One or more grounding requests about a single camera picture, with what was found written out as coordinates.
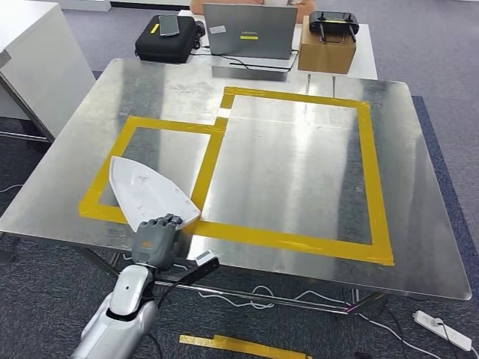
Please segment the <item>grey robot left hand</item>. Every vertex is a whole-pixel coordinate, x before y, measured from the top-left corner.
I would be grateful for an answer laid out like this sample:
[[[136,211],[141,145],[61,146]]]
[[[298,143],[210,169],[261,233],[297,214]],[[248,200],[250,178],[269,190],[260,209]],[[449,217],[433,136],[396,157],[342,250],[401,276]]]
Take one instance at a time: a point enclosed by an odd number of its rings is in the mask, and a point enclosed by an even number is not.
[[[133,241],[132,260],[161,271],[171,268],[178,252],[182,223],[173,214],[141,222]]]

